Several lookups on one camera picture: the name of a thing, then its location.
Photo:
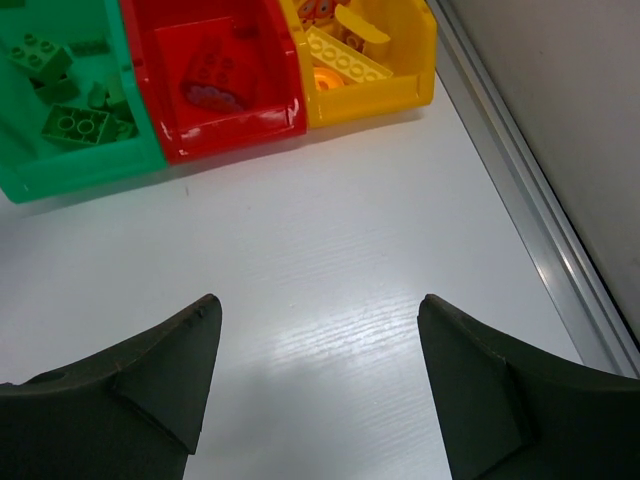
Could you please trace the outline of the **yellow half-round lego brick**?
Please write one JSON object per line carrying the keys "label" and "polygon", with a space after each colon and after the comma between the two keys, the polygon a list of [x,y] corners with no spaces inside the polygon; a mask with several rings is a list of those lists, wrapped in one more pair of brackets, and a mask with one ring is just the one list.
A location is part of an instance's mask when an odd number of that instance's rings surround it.
{"label": "yellow half-round lego brick", "polygon": [[315,67],[313,69],[314,82],[317,91],[328,91],[345,85],[340,75],[332,69]]}

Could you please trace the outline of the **long tan lego plate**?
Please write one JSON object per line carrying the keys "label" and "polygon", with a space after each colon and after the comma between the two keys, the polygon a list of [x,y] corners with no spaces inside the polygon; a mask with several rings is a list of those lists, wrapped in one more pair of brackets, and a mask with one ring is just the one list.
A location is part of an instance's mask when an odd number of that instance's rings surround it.
{"label": "long tan lego plate", "polygon": [[347,84],[387,80],[393,72],[316,27],[306,31],[312,64],[337,72]]}

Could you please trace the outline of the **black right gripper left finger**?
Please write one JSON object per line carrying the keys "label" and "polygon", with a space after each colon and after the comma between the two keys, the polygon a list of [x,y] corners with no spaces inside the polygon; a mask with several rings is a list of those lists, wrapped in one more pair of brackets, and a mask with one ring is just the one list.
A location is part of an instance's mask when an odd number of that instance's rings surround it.
{"label": "black right gripper left finger", "polygon": [[207,294],[89,357],[2,384],[2,478],[183,478],[221,327],[221,303]]}

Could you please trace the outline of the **small yellow lego plate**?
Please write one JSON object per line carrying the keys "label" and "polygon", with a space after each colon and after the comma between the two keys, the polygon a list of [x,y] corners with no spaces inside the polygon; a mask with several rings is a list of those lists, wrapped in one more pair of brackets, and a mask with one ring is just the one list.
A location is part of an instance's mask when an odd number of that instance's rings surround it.
{"label": "small yellow lego plate", "polygon": [[390,41],[388,34],[345,5],[336,6],[335,20],[342,31],[353,33],[365,42],[385,44]]}

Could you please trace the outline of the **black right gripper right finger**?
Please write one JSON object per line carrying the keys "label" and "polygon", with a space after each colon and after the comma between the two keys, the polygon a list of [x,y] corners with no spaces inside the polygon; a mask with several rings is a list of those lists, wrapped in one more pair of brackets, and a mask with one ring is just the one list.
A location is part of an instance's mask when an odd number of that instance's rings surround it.
{"label": "black right gripper right finger", "polygon": [[434,294],[417,323],[453,478],[638,478],[638,380],[550,354]]}

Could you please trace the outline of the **green lego plate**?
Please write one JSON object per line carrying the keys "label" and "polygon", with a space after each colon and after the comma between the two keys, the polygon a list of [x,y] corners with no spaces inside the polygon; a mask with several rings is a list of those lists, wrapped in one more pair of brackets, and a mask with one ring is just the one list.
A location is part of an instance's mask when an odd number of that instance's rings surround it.
{"label": "green lego plate", "polygon": [[115,140],[118,125],[107,112],[53,104],[41,129],[41,137],[63,148],[88,148]]}

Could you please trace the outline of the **red rounded lego brick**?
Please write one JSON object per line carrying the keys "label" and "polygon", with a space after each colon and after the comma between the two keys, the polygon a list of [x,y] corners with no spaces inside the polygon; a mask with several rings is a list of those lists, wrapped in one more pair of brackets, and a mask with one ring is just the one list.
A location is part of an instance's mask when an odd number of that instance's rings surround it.
{"label": "red rounded lego brick", "polygon": [[219,36],[202,37],[179,83],[193,106],[218,114],[251,109],[256,100],[257,74],[227,48]]}

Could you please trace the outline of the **green square lego brick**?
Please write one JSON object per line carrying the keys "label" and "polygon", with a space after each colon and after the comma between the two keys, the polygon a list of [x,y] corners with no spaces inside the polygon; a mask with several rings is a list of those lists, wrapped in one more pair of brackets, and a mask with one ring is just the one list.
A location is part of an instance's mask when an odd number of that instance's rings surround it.
{"label": "green square lego brick", "polygon": [[9,49],[7,59],[28,78],[43,84],[56,83],[73,64],[63,46],[33,33],[25,33],[21,42]]}

